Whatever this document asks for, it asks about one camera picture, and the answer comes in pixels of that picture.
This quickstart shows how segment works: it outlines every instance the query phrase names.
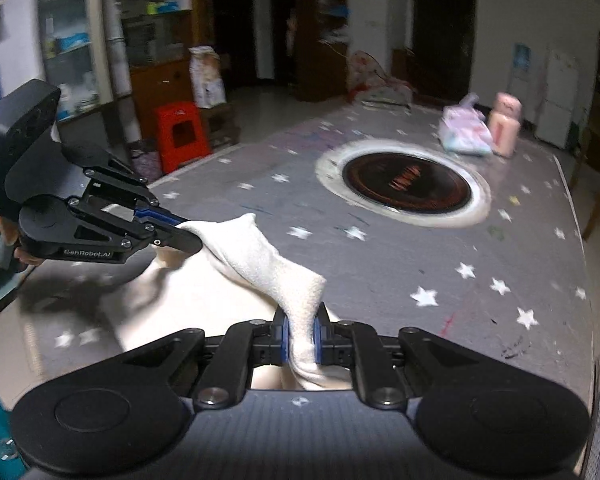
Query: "white towel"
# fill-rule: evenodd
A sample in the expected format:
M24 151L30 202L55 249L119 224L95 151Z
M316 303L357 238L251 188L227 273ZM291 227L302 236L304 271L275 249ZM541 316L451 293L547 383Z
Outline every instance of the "white towel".
M260 367L251 387L351 387L348 370L315 363L313 323L326 281L322 276L280 256L254 214L178 227L197 234L204 248L193 256L155 248L155 260L126 287L123 315L108 313L125 351L184 328L213 336L237 322L272 320L279 304L289 321L289 364L298 384L285 380L278 367Z

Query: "pink plastic bag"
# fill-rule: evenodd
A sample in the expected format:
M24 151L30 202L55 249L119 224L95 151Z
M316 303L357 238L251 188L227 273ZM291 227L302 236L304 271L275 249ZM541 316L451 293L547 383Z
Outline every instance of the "pink plastic bag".
M465 155L491 153L491 133L484 124L484 115L474 108L476 94L469 94L458 106L445 107L438 127L438 136L445 150Z

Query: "table surface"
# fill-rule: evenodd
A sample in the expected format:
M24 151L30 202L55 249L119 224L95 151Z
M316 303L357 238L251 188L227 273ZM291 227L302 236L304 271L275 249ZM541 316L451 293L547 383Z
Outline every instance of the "table surface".
M555 380L589 402L592 325L584 252L549 151L520 139L510 160L455 156L491 187L488 218L467 228L386 218L350 205L315 177L323 152L368 137L441 152L439 119L423 108L406 114L345 107L194 164L162 179L153 192L185 218L218 222L256 213L258 227L284 257L326 277L323 300L342 319L369 323L385 335L420 327ZM293 227L311 234L293 236ZM364 234L349 236L352 227ZM125 266L46 262L27 280L20 299L49 375L119 351L98 310L151 256L141 251ZM475 277L464 279L461 264L473 266ZM499 282L503 294L494 290ZM434 290L437 305L418 307L411 295L419 287ZM536 324L528 329L520 323L531 319ZM78 333L93 327L99 345L78 345ZM76 340L58 346L64 332Z

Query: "human hand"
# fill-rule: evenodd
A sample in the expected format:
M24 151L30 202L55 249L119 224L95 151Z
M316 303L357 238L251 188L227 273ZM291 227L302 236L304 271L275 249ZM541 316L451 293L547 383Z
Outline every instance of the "human hand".
M8 246L12 246L18 240L20 236L18 232L18 225L14 224L11 220L7 218L3 218L0 216L0 234L4 237L4 241ZM22 247L16 247L16 250L13 251L13 256L20 260L25 265L33 265L38 266L44 260L40 258L36 258L35 256L31 256L31 254L27 253Z

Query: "dark wooden door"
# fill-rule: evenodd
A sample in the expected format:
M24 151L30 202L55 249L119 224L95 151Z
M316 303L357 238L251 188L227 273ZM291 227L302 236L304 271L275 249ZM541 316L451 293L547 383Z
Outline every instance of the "dark wooden door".
M296 80L295 59L286 51L286 20L292 12L296 12L296 0L271 0L274 77L279 84Z
M222 72L228 89L256 83L253 0L213 0L215 49L227 54L230 67Z
M439 77L442 99L469 91L474 60L476 0L413 0L413 51Z

